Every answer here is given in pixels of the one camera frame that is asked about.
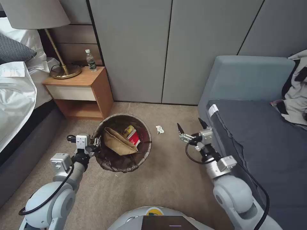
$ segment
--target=bed frame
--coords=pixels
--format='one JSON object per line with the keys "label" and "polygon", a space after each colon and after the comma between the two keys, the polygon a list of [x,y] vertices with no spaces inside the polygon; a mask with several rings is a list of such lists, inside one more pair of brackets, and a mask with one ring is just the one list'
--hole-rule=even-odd
{"label": "bed frame", "polygon": [[0,167],[0,207],[14,194],[52,142],[64,116],[54,107]]}

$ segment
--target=lamp base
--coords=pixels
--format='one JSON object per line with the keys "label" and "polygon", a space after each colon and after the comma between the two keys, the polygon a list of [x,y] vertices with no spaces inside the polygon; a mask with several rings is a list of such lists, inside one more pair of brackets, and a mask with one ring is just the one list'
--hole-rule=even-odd
{"label": "lamp base", "polygon": [[65,73],[62,67],[58,67],[52,71],[50,71],[50,76],[55,79],[66,79],[77,76],[81,73],[81,67],[78,65],[67,65],[68,75]]}

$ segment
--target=bottle label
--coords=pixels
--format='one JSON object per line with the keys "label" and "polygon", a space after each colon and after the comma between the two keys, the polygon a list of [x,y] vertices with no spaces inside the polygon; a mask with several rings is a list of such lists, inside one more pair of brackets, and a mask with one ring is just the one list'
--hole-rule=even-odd
{"label": "bottle label", "polygon": [[90,69],[96,69],[96,68],[97,68],[96,62],[95,62],[95,61],[88,62],[87,64],[89,64],[89,68],[90,68]]}

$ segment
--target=gray pillow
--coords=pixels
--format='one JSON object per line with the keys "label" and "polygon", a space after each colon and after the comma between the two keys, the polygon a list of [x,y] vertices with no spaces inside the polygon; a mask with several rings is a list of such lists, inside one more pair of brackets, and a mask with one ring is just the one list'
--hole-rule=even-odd
{"label": "gray pillow", "polygon": [[29,47],[0,34],[0,65],[14,61],[28,61],[36,55]]}

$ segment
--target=wooden nightstand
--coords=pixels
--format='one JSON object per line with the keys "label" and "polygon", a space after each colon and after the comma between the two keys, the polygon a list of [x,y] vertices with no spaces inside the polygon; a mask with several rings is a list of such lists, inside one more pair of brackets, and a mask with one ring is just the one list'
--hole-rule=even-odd
{"label": "wooden nightstand", "polygon": [[82,68],[81,74],[68,79],[48,77],[43,85],[67,118],[103,120],[109,116],[113,97],[105,67],[91,72]]}

